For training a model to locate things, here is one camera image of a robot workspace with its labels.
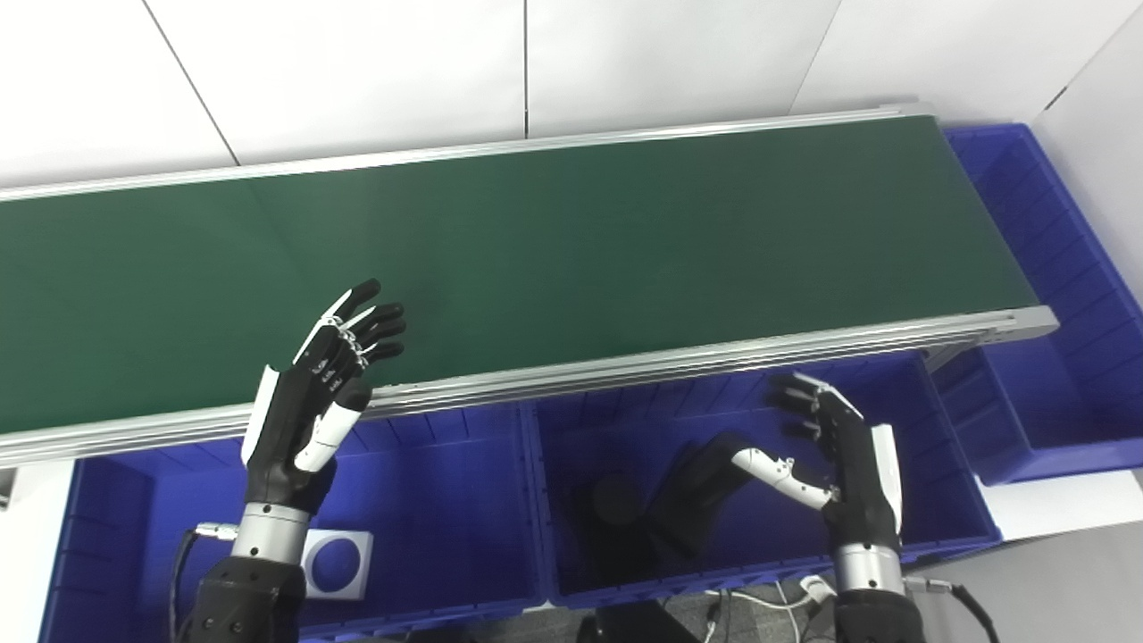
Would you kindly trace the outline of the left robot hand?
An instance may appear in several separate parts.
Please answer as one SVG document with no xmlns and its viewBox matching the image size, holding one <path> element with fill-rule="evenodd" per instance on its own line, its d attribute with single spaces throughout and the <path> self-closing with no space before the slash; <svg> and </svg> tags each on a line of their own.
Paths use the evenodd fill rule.
<svg viewBox="0 0 1143 643">
<path fill-rule="evenodd" d="M 315 515 L 330 492 L 335 455 L 371 402 L 363 373 L 403 353 L 405 310 L 374 304 L 378 280 L 349 288 L 320 314 L 285 369 L 266 365 L 241 459 L 243 501 Z"/>
</svg>

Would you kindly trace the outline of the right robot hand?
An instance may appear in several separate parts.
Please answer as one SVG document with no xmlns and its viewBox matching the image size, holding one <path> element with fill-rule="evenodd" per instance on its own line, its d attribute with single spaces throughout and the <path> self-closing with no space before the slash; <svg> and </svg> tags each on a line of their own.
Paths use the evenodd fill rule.
<svg viewBox="0 0 1143 643">
<path fill-rule="evenodd" d="M 797 416 L 804 431 L 834 465 L 829 488 L 797 479 L 791 460 L 743 447 L 732 464 L 780 493 L 822 514 L 831 548 L 849 545 L 901 550 L 902 481 L 890 424 L 869 423 L 833 384 L 804 372 L 772 376 L 769 405 Z"/>
</svg>

